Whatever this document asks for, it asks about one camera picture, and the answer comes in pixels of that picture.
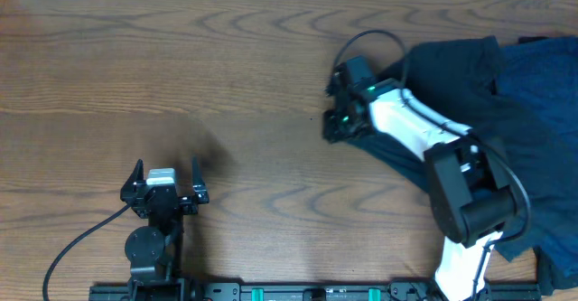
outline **wood grain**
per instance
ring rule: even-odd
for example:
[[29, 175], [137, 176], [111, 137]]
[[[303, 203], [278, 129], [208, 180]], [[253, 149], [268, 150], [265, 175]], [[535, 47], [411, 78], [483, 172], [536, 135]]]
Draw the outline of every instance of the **wood grain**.
[[[429, 277], [443, 237], [399, 174], [321, 138], [331, 60], [352, 34], [418, 42], [578, 33], [578, 0], [2, 0], [0, 299], [39, 300], [72, 239], [122, 207], [138, 158], [187, 190], [200, 155], [211, 203], [187, 219], [185, 269], [265, 281]], [[393, 43], [363, 39], [384, 66]], [[128, 278], [127, 213], [57, 267], [51, 295]], [[534, 279], [530, 253], [491, 279]], [[578, 291], [557, 294], [573, 300]]]

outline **cable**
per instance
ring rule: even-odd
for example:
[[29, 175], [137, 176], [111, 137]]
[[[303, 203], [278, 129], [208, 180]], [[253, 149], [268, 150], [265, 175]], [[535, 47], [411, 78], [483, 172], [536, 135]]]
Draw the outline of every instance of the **cable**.
[[50, 301], [50, 299], [48, 298], [48, 282], [51, 280], [52, 272], [56, 268], [56, 265], [58, 265], [59, 261], [61, 261], [62, 257], [64, 257], [64, 255], [66, 255], [66, 253], [69, 252], [72, 249], [72, 247], [74, 247], [77, 243], [79, 243], [81, 240], [86, 238], [90, 233], [92, 233], [92, 232], [102, 228], [103, 226], [107, 225], [109, 222], [111, 222], [115, 218], [119, 217], [122, 213], [126, 212], [126, 210], [128, 210], [130, 207], [131, 207], [131, 205], [128, 204], [127, 206], [120, 209], [120, 211], [112, 214], [106, 220], [93, 226], [92, 228], [88, 229], [86, 232], [80, 234], [75, 240], [73, 240], [71, 243], [69, 243], [69, 245], [66, 246], [65, 249], [63, 249], [61, 251], [61, 253], [56, 257], [56, 259], [54, 259], [51, 266], [46, 271], [46, 276], [44, 276], [44, 282], [42, 283], [42, 297], [44, 298], [44, 301]]
[[351, 46], [352, 43], [354, 43], [360, 37], [362, 37], [366, 34], [370, 34], [370, 33], [382, 33], [382, 34], [388, 36], [394, 42], [397, 43], [397, 45], [399, 46], [399, 48], [403, 52], [404, 57], [403, 57], [403, 66], [402, 66], [402, 77], [401, 77], [401, 80], [399, 82], [398, 88], [399, 88], [399, 98], [401, 98], [404, 105], [406, 107], [408, 107], [409, 109], [411, 109], [412, 111], [414, 111], [414, 113], [417, 116], [423, 118], [424, 120], [428, 121], [432, 125], [437, 126], [437, 127], [441, 128], [442, 130], [447, 131], [448, 133], [451, 133], [453, 135], [456, 135], [459, 138], [462, 138], [462, 139], [468, 141], [473, 146], [477, 146], [478, 149], [481, 150], [482, 152], [485, 152], [487, 156], [493, 157], [496, 160], [496, 162], [498, 162], [498, 164], [504, 169], [504, 171], [506, 171], [508, 176], [511, 178], [511, 180], [514, 182], [514, 184], [517, 186], [520, 193], [522, 194], [522, 199], [524, 200], [524, 208], [526, 211], [526, 217], [525, 217], [524, 225], [522, 226], [522, 229], [520, 229], [519, 232], [512, 234], [510, 236], [495, 239], [495, 240], [489, 240], [483, 247], [482, 256], [480, 258], [480, 264], [478, 265], [478, 268], [476, 270], [476, 276], [473, 279], [473, 290], [471, 291], [471, 301], [476, 301], [476, 294], [477, 294], [476, 289], [478, 287], [478, 280], [480, 279], [481, 270], [483, 269], [483, 266], [486, 262], [486, 256], [491, 251], [490, 247], [497, 244], [497, 243], [500, 243], [500, 242], [508, 242], [508, 241], [516, 240], [516, 239], [522, 237], [523, 235], [525, 235], [529, 231], [530, 222], [532, 220], [530, 198], [528, 197], [527, 191], [524, 188], [524, 185], [522, 184], [522, 182], [517, 177], [517, 175], [509, 167], [509, 165], [506, 163], [506, 160], [492, 146], [484, 144], [480, 140], [475, 139], [471, 136], [466, 136], [463, 133], [460, 133], [459, 131], [448, 127], [446, 124], [438, 123], [437, 121], [435, 121], [431, 117], [427, 116], [426, 114], [424, 114], [420, 110], [416, 109], [411, 103], [409, 103], [409, 100], [404, 95], [404, 90], [406, 89], [406, 82], [407, 82], [407, 77], [409, 74], [409, 57], [410, 57], [410, 55], [407, 53], [407, 49], [406, 49], [406, 46], [404, 45], [403, 41], [397, 35], [389, 32], [389, 31], [385, 31], [385, 30], [368, 30], [368, 31], [364, 31], [362, 33], [355, 35], [354, 37], [349, 39], [345, 43], [345, 45], [341, 48], [341, 50], [338, 52], [338, 54], [335, 57], [335, 60], [333, 62], [333, 69], [335, 69], [337, 67], [337, 65], [341, 59], [341, 56]]

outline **wooden tabletop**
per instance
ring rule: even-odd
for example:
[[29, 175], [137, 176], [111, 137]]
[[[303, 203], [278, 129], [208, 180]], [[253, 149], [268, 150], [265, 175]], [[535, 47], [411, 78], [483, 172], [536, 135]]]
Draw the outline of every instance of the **wooden tabletop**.
[[[578, 0], [0, 0], [0, 299], [39, 300], [54, 257], [123, 206], [137, 159], [202, 160], [211, 202], [186, 219], [184, 269], [246, 282], [430, 277], [427, 196], [387, 165], [322, 140], [327, 75], [353, 34], [408, 45], [578, 33]], [[400, 57], [364, 38], [378, 66]], [[132, 212], [69, 252], [56, 300], [125, 282]], [[487, 278], [535, 279], [530, 252]], [[578, 298], [578, 290], [555, 300]]]

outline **green strip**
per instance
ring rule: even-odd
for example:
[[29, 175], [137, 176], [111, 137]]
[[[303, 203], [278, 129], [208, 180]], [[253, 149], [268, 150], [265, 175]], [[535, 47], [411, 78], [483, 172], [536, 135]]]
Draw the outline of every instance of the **green strip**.
[[369, 301], [381, 301], [381, 290], [379, 288], [369, 289]]
[[263, 301], [265, 299], [265, 292], [263, 288], [253, 288], [251, 290], [251, 301]]

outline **black cloth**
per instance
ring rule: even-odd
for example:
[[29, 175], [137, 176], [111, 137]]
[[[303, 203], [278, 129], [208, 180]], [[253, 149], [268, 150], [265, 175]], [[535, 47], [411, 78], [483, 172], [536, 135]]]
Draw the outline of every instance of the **black cloth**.
[[[530, 108], [497, 94], [496, 79], [508, 65], [496, 39], [424, 43], [406, 58], [410, 62], [407, 87], [414, 95], [447, 118], [500, 135], [510, 166], [530, 195], [531, 231], [520, 240], [499, 244], [497, 250], [512, 260], [526, 249], [547, 249], [565, 237], [578, 236], [574, 225], [578, 222], [577, 162], [570, 147]], [[399, 61], [378, 77], [399, 79], [401, 70]], [[350, 143], [388, 163], [427, 192], [423, 164], [390, 136]], [[515, 233], [521, 224], [518, 219], [505, 235]]]

